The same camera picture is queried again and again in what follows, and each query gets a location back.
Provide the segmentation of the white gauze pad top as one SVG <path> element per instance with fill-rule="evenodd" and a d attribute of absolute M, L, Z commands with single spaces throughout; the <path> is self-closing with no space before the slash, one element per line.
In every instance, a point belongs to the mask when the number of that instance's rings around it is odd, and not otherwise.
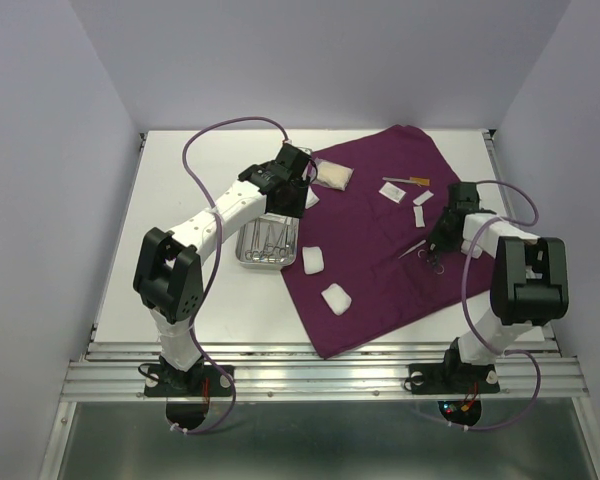
<path fill-rule="evenodd" d="M 319 198 L 312 191 L 309 191 L 305 202 L 305 208 L 309 209 L 312 206 L 316 205 L 318 202 Z"/>

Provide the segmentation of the stainless steel tray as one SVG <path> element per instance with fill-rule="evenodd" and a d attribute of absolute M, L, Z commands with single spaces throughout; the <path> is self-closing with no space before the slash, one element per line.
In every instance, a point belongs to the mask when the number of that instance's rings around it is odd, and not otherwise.
<path fill-rule="evenodd" d="M 244 268 L 282 270 L 297 258 L 298 233 L 298 219 L 262 215 L 239 230 L 236 258 Z"/>

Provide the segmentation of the steel hemostat long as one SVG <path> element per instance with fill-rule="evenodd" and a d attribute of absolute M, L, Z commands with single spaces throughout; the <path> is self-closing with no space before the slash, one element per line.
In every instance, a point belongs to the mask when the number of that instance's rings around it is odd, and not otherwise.
<path fill-rule="evenodd" d="M 275 250 L 275 227 L 272 223 L 267 224 L 267 230 L 264 238 L 264 244 L 260 253 L 261 262 L 269 262 Z"/>

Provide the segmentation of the steel hemostat bottom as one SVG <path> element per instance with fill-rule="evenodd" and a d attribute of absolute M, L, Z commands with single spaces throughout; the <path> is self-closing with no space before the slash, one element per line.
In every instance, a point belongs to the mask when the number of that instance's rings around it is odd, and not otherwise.
<path fill-rule="evenodd" d="M 274 246 L 274 254 L 280 262 L 284 261 L 290 250 L 291 241 L 293 240 L 293 228 L 291 223 L 285 222 L 281 227 L 281 232 Z"/>

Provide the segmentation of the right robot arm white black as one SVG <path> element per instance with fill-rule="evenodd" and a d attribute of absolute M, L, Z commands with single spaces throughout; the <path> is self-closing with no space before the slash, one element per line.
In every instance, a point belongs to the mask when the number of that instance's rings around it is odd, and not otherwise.
<path fill-rule="evenodd" d="M 511 353 L 524 333 L 564 317 L 569 306 L 564 242 L 529 233 L 527 223 L 482 208 L 478 187 L 476 182 L 449 186 L 424 257 L 432 266 L 443 253 L 461 252 L 467 262 L 491 257 L 490 307 L 451 343 L 441 363 L 421 367 L 421 386 L 429 394 L 459 394 L 471 387 L 498 391 L 495 360 Z"/>

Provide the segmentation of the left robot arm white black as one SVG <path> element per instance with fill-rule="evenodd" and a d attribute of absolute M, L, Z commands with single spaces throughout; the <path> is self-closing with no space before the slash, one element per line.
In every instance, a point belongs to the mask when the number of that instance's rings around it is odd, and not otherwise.
<path fill-rule="evenodd" d="M 307 152 L 283 144 L 275 159 L 249 166 L 211 205 L 163 231 L 149 230 L 141 244 L 133 289 L 159 332 L 161 354 L 150 376 L 182 394 L 201 386 L 204 361 L 191 339 L 191 321 L 205 299 L 202 267 L 244 225 L 265 214 L 301 218 L 315 162 Z"/>

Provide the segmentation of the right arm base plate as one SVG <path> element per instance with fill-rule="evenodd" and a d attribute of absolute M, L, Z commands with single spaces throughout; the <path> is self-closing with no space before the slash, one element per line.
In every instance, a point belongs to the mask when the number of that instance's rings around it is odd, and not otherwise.
<path fill-rule="evenodd" d="M 493 365 L 461 364 L 451 372 L 442 363 L 416 363 L 407 366 L 403 388 L 414 395 L 496 394 L 500 385 Z"/>

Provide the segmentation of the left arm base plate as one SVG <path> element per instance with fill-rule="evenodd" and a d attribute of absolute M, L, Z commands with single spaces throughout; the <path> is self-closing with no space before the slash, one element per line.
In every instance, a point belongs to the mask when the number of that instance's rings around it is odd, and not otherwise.
<path fill-rule="evenodd" d="M 138 373 L 145 381 L 144 395 L 148 398 L 229 398 L 232 395 L 229 380 L 207 364 L 198 363 L 189 371 L 181 371 L 168 364 L 142 363 Z"/>

